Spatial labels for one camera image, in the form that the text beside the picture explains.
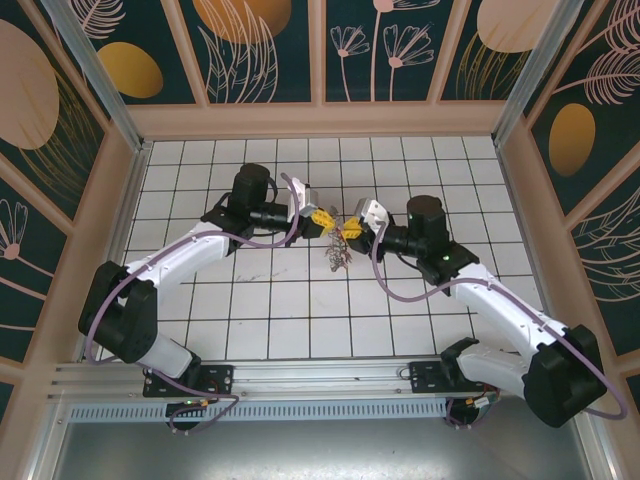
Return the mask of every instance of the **yellow object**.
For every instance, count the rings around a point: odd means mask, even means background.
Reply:
[[[336,228],[336,221],[331,218],[331,215],[329,215],[328,212],[320,208],[311,214],[311,220],[316,225],[324,227],[324,230],[320,234],[321,237],[324,237],[327,233]]]
[[[549,135],[551,166],[563,177],[580,170],[593,148],[596,122],[589,109],[577,103],[566,105],[556,115]]]
[[[98,57],[120,93],[149,98],[162,90],[160,67],[151,56],[126,42],[114,42],[98,50]]]
[[[251,14],[247,13],[245,2]],[[256,43],[250,34],[253,19],[259,28],[259,18],[275,37],[285,29],[291,18],[291,0],[193,0],[200,19],[218,37],[233,43]]]
[[[351,217],[342,227],[342,238],[345,240],[356,239],[361,233],[362,227],[360,226],[360,220],[357,217]]]

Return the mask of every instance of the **metal frame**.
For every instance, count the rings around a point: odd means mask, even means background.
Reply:
[[[494,143],[498,148],[504,145],[518,123],[529,99],[560,50],[569,28],[578,17],[583,2],[584,0],[558,2],[551,20],[544,29],[538,45],[527,59],[498,119],[494,129]]]
[[[400,376],[402,370],[409,362],[433,359],[430,356],[406,359],[237,362],[234,364],[236,370],[233,391],[241,396],[241,402],[247,404],[278,405],[285,408],[299,405],[300,401],[316,402],[319,405],[322,402],[333,402],[347,406],[419,405],[433,401],[439,404],[445,397],[466,397],[471,393],[411,393],[409,380],[403,380]],[[74,409],[87,409],[92,405],[103,409],[112,405],[130,410],[153,408],[154,405],[164,407],[165,400],[142,396],[143,382],[140,368],[133,365],[59,365],[47,389],[49,405],[38,436],[40,440],[33,449],[29,470],[23,479],[53,478],[67,427],[73,422],[71,415]],[[416,412],[403,413],[404,418],[424,416]],[[431,416],[441,415],[436,411]],[[593,478],[621,479],[615,453],[602,420],[583,414],[572,422],[578,431]]]
[[[122,97],[111,83],[93,45],[78,23],[71,2],[60,0],[40,0],[40,2],[129,146],[134,151],[139,150],[142,138],[138,129]]]

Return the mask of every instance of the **cable connector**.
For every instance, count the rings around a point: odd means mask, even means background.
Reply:
[[[473,401],[473,406],[476,407],[477,409],[486,407],[487,405],[490,405],[490,404],[491,404],[491,400],[489,400],[488,397],[480,397]]]

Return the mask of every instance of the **enclosure wall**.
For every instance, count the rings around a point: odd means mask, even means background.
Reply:
[[[29,2],[0,6],[0,477],[24,465],[133,152]]]
[[[637,77],[639,8],[585,3],[502,149],[554,315],[596,332],[631,404],[631,418],[607,423],[630,471],[640,442],[640,92],[626,82]]]
[[[71,2],[147,139],[489,133],[557,0]]]

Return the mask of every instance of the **gray metal floor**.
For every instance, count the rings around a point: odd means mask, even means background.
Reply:
[[[56,480],[590,479],[573,426],[505,398],[473,431],[442,419],[227,422],[193,437],[162,424],[69,426]]]

